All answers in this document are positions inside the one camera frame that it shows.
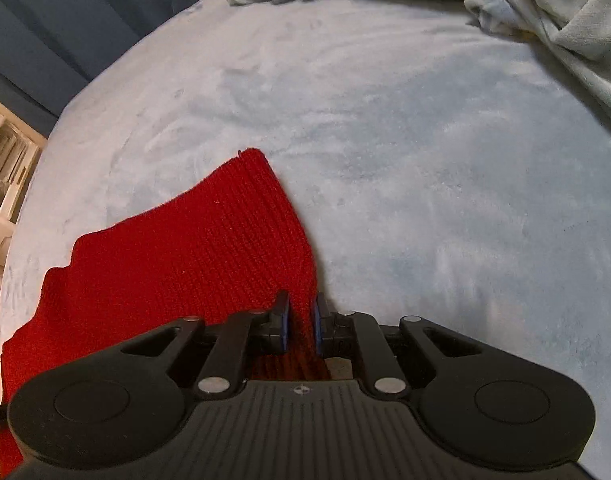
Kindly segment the red knit sweater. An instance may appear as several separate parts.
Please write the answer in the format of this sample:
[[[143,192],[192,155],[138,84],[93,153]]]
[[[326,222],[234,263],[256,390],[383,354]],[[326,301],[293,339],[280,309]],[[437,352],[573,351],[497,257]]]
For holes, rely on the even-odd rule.
[[[178,318],[214,325],[265,310],[282,291],[288,351],[256,360],[252,375],[325,380],[312,328],[313,252],[264,154],[249,148],[168,203],[81,236],[70,262],[46,272],[32,318],[2,346],[2,394]]]

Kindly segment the light blue bed sheet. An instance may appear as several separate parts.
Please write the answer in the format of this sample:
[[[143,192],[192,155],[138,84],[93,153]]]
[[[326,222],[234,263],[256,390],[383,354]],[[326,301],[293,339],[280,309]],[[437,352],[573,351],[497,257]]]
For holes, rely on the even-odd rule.
[[[342,309],[418,314],[575,378],[611,479],[611,120],[458,1],[201,0],[63,111],[25,197],[0,340],[75,240],[258,148]]]

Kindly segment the white shelf unit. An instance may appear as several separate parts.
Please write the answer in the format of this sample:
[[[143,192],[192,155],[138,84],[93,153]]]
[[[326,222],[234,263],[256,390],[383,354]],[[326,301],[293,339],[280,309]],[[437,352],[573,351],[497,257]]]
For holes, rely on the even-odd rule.
[[[0,102],[0,286],[24,196],[46,143]]]

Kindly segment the dark blue curtain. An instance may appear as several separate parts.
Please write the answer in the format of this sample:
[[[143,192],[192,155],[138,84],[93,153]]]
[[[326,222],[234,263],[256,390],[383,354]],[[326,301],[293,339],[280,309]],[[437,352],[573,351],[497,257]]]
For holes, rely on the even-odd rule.
[[[0,102],[49,136],[69,102],[199,0],[0,0]]]

